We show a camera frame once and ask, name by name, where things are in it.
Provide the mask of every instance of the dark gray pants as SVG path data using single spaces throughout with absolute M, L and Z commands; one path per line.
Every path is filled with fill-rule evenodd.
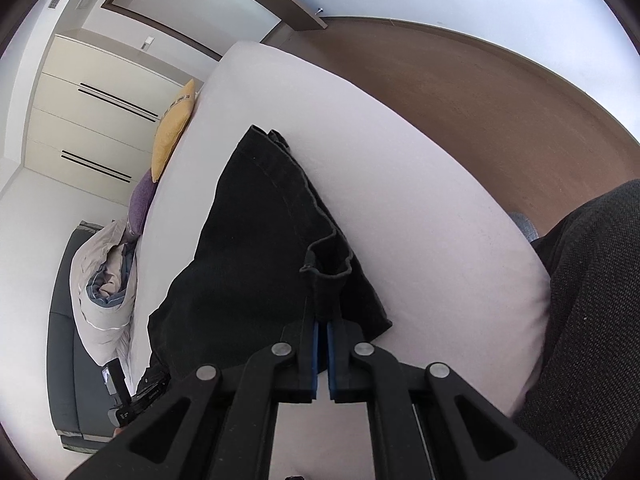
M 532 245 L 550 317 L 540 380 L 514 420 L 582 480 L 640 478 L 640 180 Z

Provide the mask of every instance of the yellow pillow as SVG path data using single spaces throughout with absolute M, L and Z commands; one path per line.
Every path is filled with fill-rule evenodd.
M 192 79 L 182 87 L 175 97 L 174 103 L 162 117 L 156 138 L 154 139 L 154 151 L 151 155 L 151 178 L 157 182 L 164 171 L 171 154 L 174 152 L 178 140 L 187 125 L 196 97 L 196 83 Z

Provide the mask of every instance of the white bed sheet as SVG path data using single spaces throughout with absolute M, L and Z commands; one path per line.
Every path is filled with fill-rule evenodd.
M 376 343 L 409 364 L 447 362 L 512 413 L 536 379 L 546 326 L 548 275 L 535 252 L 478 182 L 396 113 L 249 42 L 232 47 L 204 85 L 149 211 L 131 386 L 148 365 L 148 316 L 193 259 L 218 178 L 251 124 L 287 139 L 358 255 L 394 322 Z M 272 478 L 373 478 L 366 424 L 363 406 L 331 406 L 326 396 L 312 408 L 284 406 Z M 296 433 L 311 425 L 308 439 Z

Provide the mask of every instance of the brown floor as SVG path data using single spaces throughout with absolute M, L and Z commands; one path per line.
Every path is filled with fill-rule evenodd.
M 328 18 L 275 46 L 351 81 L 437 142 L 540 234 L 640 176 L 640 146 L 600 105 L 510 51 L 439 28 Z

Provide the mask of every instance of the pillow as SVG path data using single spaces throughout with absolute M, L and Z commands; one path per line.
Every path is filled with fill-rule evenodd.
M 164 171 L 171 154 L 174 152 L 178 140 L 187 125 L 193 105 L 195 104 L 196 84 L 192 79 L 175 97 L 175 101 L 164 113 L 154 140 L 154 150 L 151 157 L 151 175 L 153 182 L 157 182 Z
M 158 183 L 151 177 L 151 170 L 145 173 L 131 193 L 129 199 L 129 214 L 127 215 L 127 233 L 129 239 L 138 238 L 145 228 L 146 213 L 149 211 L 151 201 L 156 195 Z

